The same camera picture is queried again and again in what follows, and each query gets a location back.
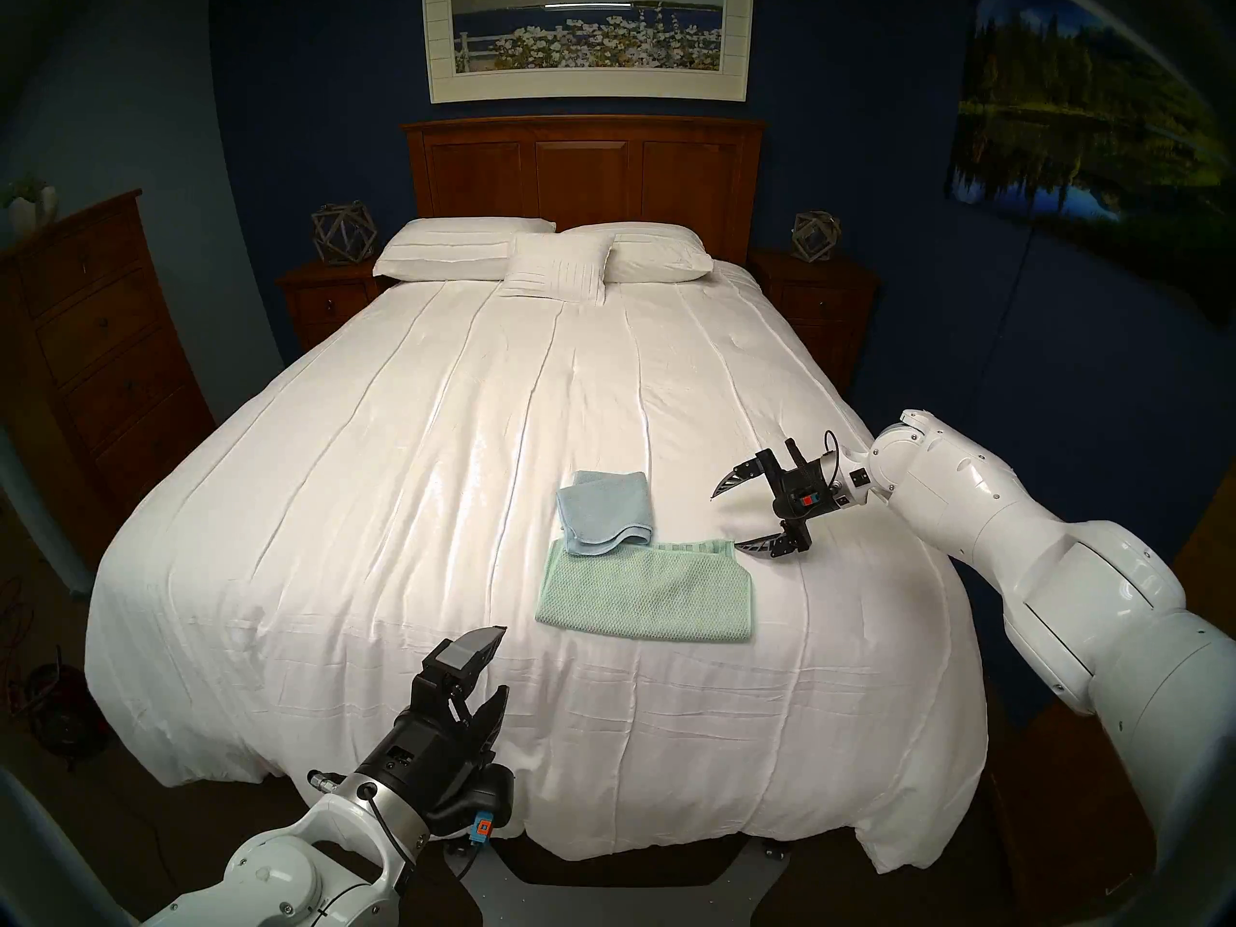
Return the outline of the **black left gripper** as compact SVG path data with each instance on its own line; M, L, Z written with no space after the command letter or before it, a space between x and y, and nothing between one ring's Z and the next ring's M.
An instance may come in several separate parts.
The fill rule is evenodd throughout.
M496 655L507 627L473 629L445 639L430 654L430 679L415 679L409 706L360 764L360 774L393 791L426 822L447 812L467 784L493 763L510 688L498 686L472 714L467 700Z

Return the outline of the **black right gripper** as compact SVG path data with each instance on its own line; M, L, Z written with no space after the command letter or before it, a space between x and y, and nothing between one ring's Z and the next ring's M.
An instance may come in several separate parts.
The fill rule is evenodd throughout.
M792 470L780 466L769 449L759 450L754 457L733 467L718 482L712 498L739 485L766 478L772 491L772 510L779 518L780 531L755 539L735 541L734 549L753 556L777 559L802 554L812 548L807 528L811 518L831 514L850 504L850 494L840 473L840 450L833 439L833 447L819 459L806 461L794 440L786 447L795 460Z

